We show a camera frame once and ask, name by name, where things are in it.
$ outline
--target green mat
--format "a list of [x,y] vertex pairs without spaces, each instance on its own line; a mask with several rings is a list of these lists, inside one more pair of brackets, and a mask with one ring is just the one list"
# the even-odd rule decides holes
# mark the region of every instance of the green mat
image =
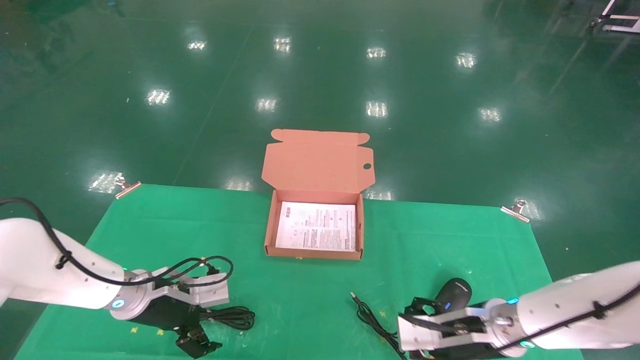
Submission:
[[[143,185],[116,200],[88,246],[127,268],[155,270],[221,254],[236,265],[230,304],[257,314],[239,332],[206,323],[223,347],[204,359],[367,359],[397,355],[356,317],[353,291],[396,329],[415,296],[435,296],[451,277],[473,302],[508,299],[550,283],[531,227],[497,208],[365,203],[361,261],[270,258],[263,241],[271,194]],[[17,359],[188,359],[172,332],[112,319],[107,311],[49,306]],[[524,359],[581,360],[578,350],[534,349]]]

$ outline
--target open cardboard box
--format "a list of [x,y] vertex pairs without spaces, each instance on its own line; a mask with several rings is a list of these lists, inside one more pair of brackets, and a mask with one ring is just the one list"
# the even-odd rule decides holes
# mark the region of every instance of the open cardboard box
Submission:
[[[271,198],[264,250],[269,256],[362,259],[364,209],[362,190],[376,182],[373,150],[359,145],[365,133],[275,129],[280,142],[267,145],[262,179],[275,188]],[[276,247],[283,201],[356,206],[355,251],[301,250]]]

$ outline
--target white robotic arm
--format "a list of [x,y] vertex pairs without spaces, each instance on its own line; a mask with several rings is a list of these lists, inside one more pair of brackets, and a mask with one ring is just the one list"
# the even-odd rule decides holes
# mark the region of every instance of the white robotic arm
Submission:
[[[73,260],[86,267],[87,271],[82,271],[61,255],[43,226],[44,222],[26,218],[0,220],[0,306],[12,298],[108,309],[118,320],[175,331],[179,335],[176,345],[193,358],[222,346],[209,341],[200,321],[211,318],[207,307],[229,300],[227,278],[233,266],[228,259],[213,256],[181,262],[195,262],[191,268],[207,265],[207,275],[196,278],[185,275],[188,270],[178,273],[166,267],[154,272],[130,272],[49,228],[61,246],[71,252]],[[229,273],[219,273],[209,265],[212,258],[227,261]],[[239,311],[246,318],[246,329],[250,329],[255,314],[243,307]]]
[[[101,276],[125,281],[122,267],[54,230],[78,261]],[[0,305],[7,297],[88,309],[107,306],[121,286],[88,277],[75,266],[54,266],[60,251],[40,223],[26,218],[0,220]]]
[[[491,299],[431,316],[400,315],[400,346],[405,351],[429,351],[436,358],[456,360],[520,357],[536,345],[546,349],[627,347],[640,343],[640,297],[636,294],[612,309],[606,305],[636,289],[638,279],[640,261],[635,261],[574,275],[519,299]],[[583,320],[568,321],[592,312]],[[536,335],[561,323],[567,325]]]

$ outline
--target black computer mouse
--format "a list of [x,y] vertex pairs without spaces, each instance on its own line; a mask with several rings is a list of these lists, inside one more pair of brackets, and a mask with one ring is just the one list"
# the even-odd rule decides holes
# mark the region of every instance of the black computer mouse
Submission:
[[442,286],[435,300],[440,303],[435,309],[436,314],[464,309],[471,301],[471,286],[467,281],[454,277]]

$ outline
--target white paper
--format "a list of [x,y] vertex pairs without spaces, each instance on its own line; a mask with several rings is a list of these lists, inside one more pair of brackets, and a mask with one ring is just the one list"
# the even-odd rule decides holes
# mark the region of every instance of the white paper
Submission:
[[282,202],[276,247],[355,251],[356,206]]

